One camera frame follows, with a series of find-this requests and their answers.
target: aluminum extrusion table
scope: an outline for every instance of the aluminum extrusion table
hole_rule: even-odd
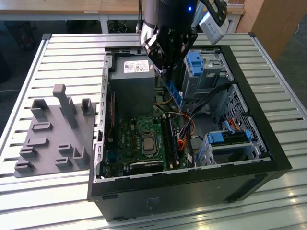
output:
[[[209,45],[200,35],[197,44]],[[307,113],[256,38],[227,35],[230,45],[293,169],[249,198],[151,217],[106,222],[87,202],[89,171],[16,179],[14,166],[26,137],[34,98],[47,104],[56,83],[75,103],[99,103],[106,46],[138,46],[134,34],[66,34],[42,40],[0,139],[0,229],[297,229],[307,222]]]

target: cable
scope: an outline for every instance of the cable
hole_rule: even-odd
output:
[[[204,97],[203,99],[201,99],[199,102],[197,102],[196,106],[194,106],[194,108],[192,109],[190,115],[189,115],[189,120],[187,121],[187,123],[182,127],[182,129],[179,132],[179,138],[183,138],[184,137],[184,133],[186,132],[187,128],[189,127],[189,123],[191,122],[192,118],[195,116],[195,114],[197,112],[199,112],[201,110],[202,107],[204,107],[207,103],[209,103],[211,101],[211,99],[219,92],[219,91],[223,91],[223,90],[227,90],[229,89],[232,84],[234,82],[230,81],[227,84],[224,85],[220,85],[218,87],[216,87],[214,90],[212,90],[206,97]]]
[[[164,113],[164,114],[177,114],[177,115],[182,115],[181,113],[176,113],[176,112],[167,112],[164,109],[162,109],[159,105],[157,104],[153,104],[158,110],[160,110],[160,112]]]
[[[19,90],[2,90],[2,91],[0,91],[0,92],[10,92],[10,91],[20,91],[21,89],[19,89]]]
[[[227,119],[227,121],[231,123],[231,125],[234,128],[234,130],[239,130],[239,128],[236,126],[236,123],[235,123],[233,118]]]
[[[171,100],[173,99],[173,97],[171,97],[169,100],[167,100],[166,102],[159,102],[159,103],[154,103],[155,105],[165,105],[168,104],[169,102],[171,102]]]
[[[295,34],[297,34],[298,31],[299,31],[299,24],[297,24],[297,31],[295,32]]]
[[[200,140],[203,141],[203,138],[202,138],[201,136],[192,136],[191,138],[192,138],[192,139],[193,139],[193,138],[198,138],[198,139],[200,139]]]

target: black cable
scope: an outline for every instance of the black cable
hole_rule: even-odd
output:
[[[191,113],[189,114],[190,119],[186,122],[186,124],[182,127],[181,131],[179,132],[179,138],[183,138],[187,128],[189,127],[189,124],[191,122],[191,119],[195,116],[197,112],[201,110],[202,107],[204,107],[207,103],[211,101],[211,99],[219,92],[223,90],[228,90],[235,82],[230,81],[227,84],[220,85],[216,87],[214,90],[212,90],[210,93],[207,94],[203,99],[201,99],[196,106],[192,109]]]
[[[159,106],[159,105],[157,105],[157,104],[155,104],[155,106],[157,106],[159,109],[161,109],[163,113],[166,113],[166,114],[169,113],[168,111],[166,111],[165,109],[163,109],[161,106]]]
[[[211,99],[219,92],[219,91],[223,91],[223,90],[228,90],[232,84],[234,82],[229,82],[227,84],[224,85],[220,85],[218,87],[216,87],[214,90],[212,90],[206,97],[204,97],[203,99],[201,99],[196,106],[192,109],[191,113],[190,113],[190,117],[192,117],[195,113],[199,112],[201,110],[202,107],[204,107],[207,103],[209,103],[211,101]]]
[[[191,127],[188,127],[188,134],[187,134],[187,143],[188,143],[188,154],[192,157],[192,162],[190,162],[188,160],[188,168],[193,168],[194,167],[194,152],[193,152],[193,147],[192,147],[192,144],[191,144],[191,135],[190,135],[190,132],[191,132]]]
[[[162,94],[162,100],[163,100],[163,102],[167,102],[167,100],[164,98],[164,96],[165,96],[165,93]],[[170,111],[178,113],[178,111],[174,110],[174,109],[169,105],[169,103],[167,103],[166,105],[167,105],[167,107],[170,109]]]
[[[203,138],[201,136],[195,136],[195,138],[198,138],[203,141]]]

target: blue plastic clip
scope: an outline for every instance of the blue plastic clip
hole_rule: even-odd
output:
[[[250,134],[249,130],[245,130],[245,135],[248,138],[248,140],[250,141],[251,140],[251,134]]]
[[[208,134],[208,141],[209,141],[209,144],[212,144],[212,143],[213,143],[213,138],[212,138],[211,133]]]
[[[214,143],[224,142],[224,137],[222,133],[211,133]]]
[[[199,153],[197,154],[196,162],[198,162],[198,160],[200,159],[202,152],[203,152],[203,147],[200,149]]]
[[[228,128],[228,130],[232,133],[232,134],[234,134],[235,133],[235,131],[230,127],[230,125],[229,125],[229,123],[228,123],[228,121],[225,121],[225,124],[226,124],[226,126],[227,126],[227,128]]]
[[[193,76],[200,76],[203,73],[203,60],[199,52],[188,52],[188,63],[191,67]]]

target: wire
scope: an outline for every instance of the wire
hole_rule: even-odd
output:
[[[193,131],[191,132],[191,136],[194,134],[195,132],[195,129],[196,129],[196,125],[195,125],[195,122],[192,120],[192,118],[190,119],[190,117],[186,114],[184,114],[183,112],[180,112],[182,115],[184,115],[187,119],[191,120],[192,121],[192,125],[193,125]]]
[[[0,92],[10,92],[10,91],[20,91],[21,89],[19,89],[19,90],[2,90],[2,91],[0,91]]]
[[[235,123],[233,118],[227,119],[227,121],[231,123],[231,125],[234,128],[234,130],[239,130],[239,128],[236,126],[236,123]]]
[[[192,121],[193,117],[197,112],[201,110],[202,107],[204,107],[207,103],[211,101],[211,99],[219,92],[223,90],[229,89],[234,82],[230,81],[227,84],[220,85],[216,87],[214,90],[212,90],[207,96],[205,96],[203,99],[201,99],[197,104],[194,106],[192,109],[190,115],[189,115],[189,120],[185,123],[185,125],[182,127],[182,129],[179,132],[179,138],[184,137],[184,133],[186,132],[187,128],[189,127],[189,123]]]
[[[198,138],[203,141],[203,138],[201,136],[193,136],[192,138]]]
[[[167,100],[166,102],[159,102],[159,103],[154,103],[155,105],[164,105],[164,104],[168,104],[172,101],[173,97],[171,97],[169,100]]]
[[[164,114],[177,114],[177,115],[182,115],[180,113],[176,113],[176,112],[168,112],[168,111],[165,111],[164,109],[162,109],[159,105],[157,104],[153,104],[158,110],[160,110],[160,112],[164,113]]]
[[[297,24],[297,31],[295,32],[295,34],[297,34],[298,31],[299,31],[299,24]]]

